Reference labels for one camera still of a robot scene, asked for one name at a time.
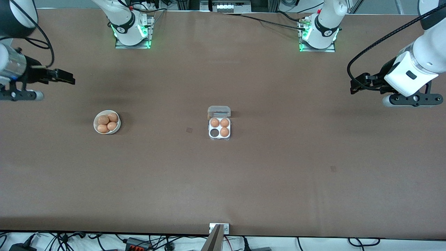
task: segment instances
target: bowl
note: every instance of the bowl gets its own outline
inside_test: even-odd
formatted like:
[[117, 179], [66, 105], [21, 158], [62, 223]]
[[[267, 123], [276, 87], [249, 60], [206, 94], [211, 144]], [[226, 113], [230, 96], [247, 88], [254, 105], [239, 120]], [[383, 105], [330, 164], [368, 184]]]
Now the bowl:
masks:
[[102, 116], [102, 115], [107, 116], [109, 113], [116, 113], [116, 115], [118, 115], [118, 122], [117, 122], [117, 126], [116, 126], [116, 128], [114, 130], [108, 131], [108, 132], [106, 132], [104, 134], [114, 134], [121, 127], [121, 118], [119, 118], [119, 114], [117, 112], [115, 112], [115, 111], [112, 111], [112, 110], [105, 110], [105, 111], [102, 111], [102, 112], [98, 113], [98, 115], [96, 115], [96, 117], [95, 117], [95, 120], [93, 121], [93, 127], [95, 128], [95, 131], [97, 133], [103, 134], [103, 133], [98, 132], [98, 126], [99, 126], [98, 118], [99, 118], [99, 116]]

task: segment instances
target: red wire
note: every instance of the red wire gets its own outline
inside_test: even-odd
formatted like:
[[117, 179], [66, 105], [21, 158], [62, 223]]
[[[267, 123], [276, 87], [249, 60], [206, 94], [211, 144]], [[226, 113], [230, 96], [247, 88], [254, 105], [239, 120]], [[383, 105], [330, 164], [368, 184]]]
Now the red wire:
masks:
[[229, 242], [229, 239], [226, 236], [225, 236], [225, 239], [226, 239], [227, 244], [229, 245], [229, 248], [231, 249], [231, 251], [233, 251], [232, 247], [231, 247], [231, 243]]

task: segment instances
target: brown egg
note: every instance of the brown egg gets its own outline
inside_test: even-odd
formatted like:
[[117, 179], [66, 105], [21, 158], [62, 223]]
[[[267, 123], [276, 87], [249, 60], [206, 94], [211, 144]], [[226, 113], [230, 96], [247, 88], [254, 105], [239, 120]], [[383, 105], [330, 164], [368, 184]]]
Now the brown egg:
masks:
[[100, 124], [100, 125], [106, 125], [109, 122], [110, 122], [110, 120], [105, 115], [99, 116], [99, 118], [98, 118], [98, 124]]
[[220, 130], [220, 135], [221, 135], [222, 137], [227, 137], [227, 136], [229, 135], [229, 129], [226, 128], [226, 127], [223, 127], [223, 128]]
[[107, 117], [111, 122], [118, 122], [118, 115], [116, 113], [109, 113]]
[[217, 127], [220, 125], [220, 121], [216, 118], [211, 119], [211, 126], [212, 127]]
[[110, 123], [108, 123], [107, 128], [110, 131], [113, 131], [117, 126], [118, 126], [118, 124], [116, 124], [115, 122], [110, 122]]
[[224, 119], [222, 119], [222, 120], [220, 121], [220, 124], [221, 124], [223, 127], [228, 127], [228, 126], [229, 126], [229, 120], [228, 120], [227, 118], [224, 118]]
[[108, 128], [106, 125], [98, 125], [98, 132], [104, 134], [108, 132]]

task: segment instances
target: table surface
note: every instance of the table surface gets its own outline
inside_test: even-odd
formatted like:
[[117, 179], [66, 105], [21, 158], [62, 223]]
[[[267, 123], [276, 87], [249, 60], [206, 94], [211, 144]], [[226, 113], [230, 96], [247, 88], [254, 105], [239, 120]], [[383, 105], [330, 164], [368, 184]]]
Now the table surface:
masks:
[[[206, 234], [227, 222], [243, 235], [446, 238], [446, 105], [389, 109], [376, 92], [351, 96], [346, 74], [412, 17], [347, 16], [336, 53], [299, 52], [294, 30], [217, 13], [166, 13], [150, 50], [114, 49], [97, 9], [39, 17], [54, 67], [77, 82], [1, 104], [0, 229]], [[383, 42], [354, 75], [421, 33]], [[445, 80], [433, 91], [446, 94]], [[229, 141], [208, 138], [211, 105], [232, 109]], [[114, 135], [92, 126], [106, 109], [122, 118]]]

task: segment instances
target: egg carton lid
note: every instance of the egg carton lid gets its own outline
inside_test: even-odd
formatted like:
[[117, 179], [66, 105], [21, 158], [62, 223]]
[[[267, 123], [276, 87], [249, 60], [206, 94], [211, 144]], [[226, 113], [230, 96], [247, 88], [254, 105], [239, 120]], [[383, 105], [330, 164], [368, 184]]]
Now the egg carton lid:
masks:
[[207, 109], [207, 119], [211, 117], [230, 117], [231, 108], [226, 105], [211, 105]]

